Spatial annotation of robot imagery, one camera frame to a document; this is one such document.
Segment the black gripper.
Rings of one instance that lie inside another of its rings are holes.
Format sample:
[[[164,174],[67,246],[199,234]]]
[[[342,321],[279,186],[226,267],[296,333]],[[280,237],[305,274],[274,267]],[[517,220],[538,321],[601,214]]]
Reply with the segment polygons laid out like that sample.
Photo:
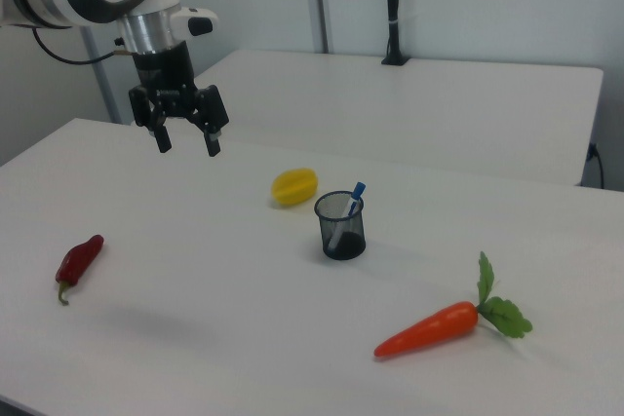
[[[132,58],[139,78],[139,85],[129,91],[135,122],[153,134],[159,151],[172,149],[166,121],[181,118],[203,134],[210,157],[219,154],[221,130],[229,117],[217,86],[200,89],[195,84],[187,44]]]

